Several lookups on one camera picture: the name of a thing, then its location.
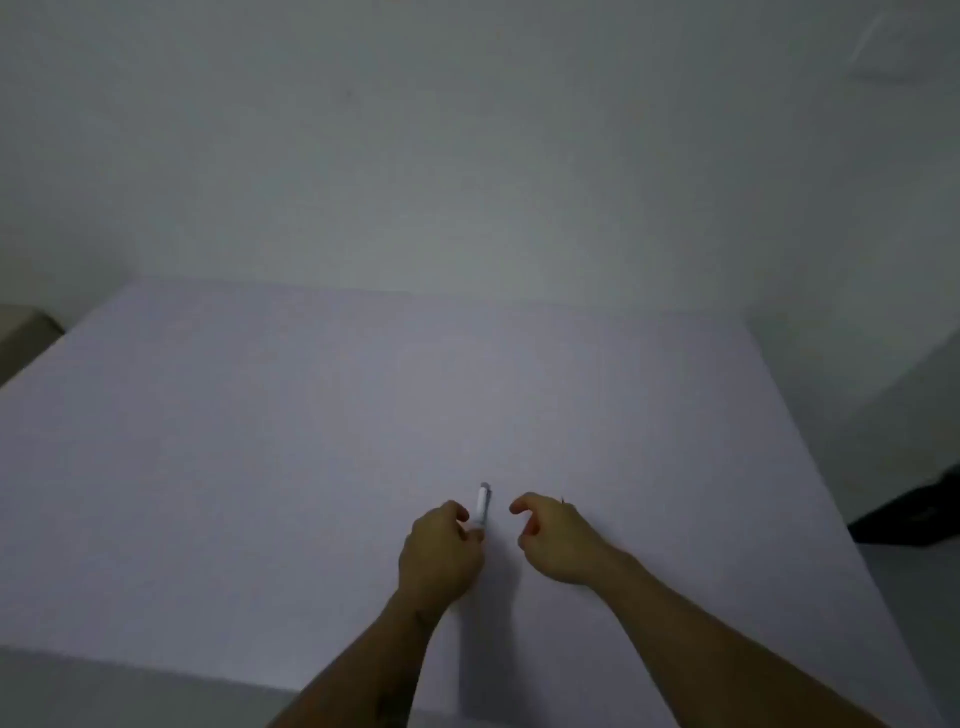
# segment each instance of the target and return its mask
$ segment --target wrist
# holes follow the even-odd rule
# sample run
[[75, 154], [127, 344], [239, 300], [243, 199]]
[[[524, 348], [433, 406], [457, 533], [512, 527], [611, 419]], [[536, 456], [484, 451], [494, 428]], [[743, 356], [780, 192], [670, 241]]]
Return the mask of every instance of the wrist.
[[647, 576], [649, 572], [636, 558], [626, 551], [607, 546], [597, 559], [587, 586], [601, 599], [609, 602], [624, 587]]
[[420, 627], [432, 632], [440, 623], [448, 606], [401, 587], [394, 592], [387, 608], [415, 620]]

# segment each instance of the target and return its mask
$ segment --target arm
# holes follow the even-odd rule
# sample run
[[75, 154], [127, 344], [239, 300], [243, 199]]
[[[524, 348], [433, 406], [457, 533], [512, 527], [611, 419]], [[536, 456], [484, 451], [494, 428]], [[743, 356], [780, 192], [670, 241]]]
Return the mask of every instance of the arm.
[[519, 544], [540, 573], [593, 589], [612, 609], [683, 728], [883, 728], [837, 693], [659, 582], [569, 503], [528, 493]]
[[457, 523], [468, 518], [451, 500], [414, 523], [383, 613], [270, 728], [407, 724], [430, 637], [483, 568], [483, 531]]

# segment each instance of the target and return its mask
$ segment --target white marker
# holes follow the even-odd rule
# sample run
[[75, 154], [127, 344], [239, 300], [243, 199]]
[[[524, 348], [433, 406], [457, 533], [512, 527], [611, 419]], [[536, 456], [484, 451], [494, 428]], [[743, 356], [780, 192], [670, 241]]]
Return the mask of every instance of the white marker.
[[480, 528], [487, 527], [487, 511], [490, 509], [490, 498], [493, 490], [489, 483], [483, 483], [480, 486], [480, 494], [477, 496], [477, 509], [473, 513], [473, 522]]

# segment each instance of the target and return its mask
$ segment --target forearm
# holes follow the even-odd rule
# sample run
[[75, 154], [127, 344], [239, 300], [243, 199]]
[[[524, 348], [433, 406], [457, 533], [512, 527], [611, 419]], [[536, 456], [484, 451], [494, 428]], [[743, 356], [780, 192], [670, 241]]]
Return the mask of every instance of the forearm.
[[611, 607], [683, 728], [881, 728], [826, 686], [670, 590], [615, 549], [590, 584]]
[[406, 725], [441, 615], [400, 595], [271, 724], [271, 728]]

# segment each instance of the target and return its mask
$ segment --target white table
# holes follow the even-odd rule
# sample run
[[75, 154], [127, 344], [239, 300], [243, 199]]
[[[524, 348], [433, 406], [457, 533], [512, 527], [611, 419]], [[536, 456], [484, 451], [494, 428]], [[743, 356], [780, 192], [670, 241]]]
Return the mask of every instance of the white table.
[[735, 320], [146, 281], [0, 390], [0, 643], [298, 688], [411, 521], [494, 490], [417, 705], [673, 725], [590, 594], [521, 559], [537, 490], [895, 728], [942, 725]]

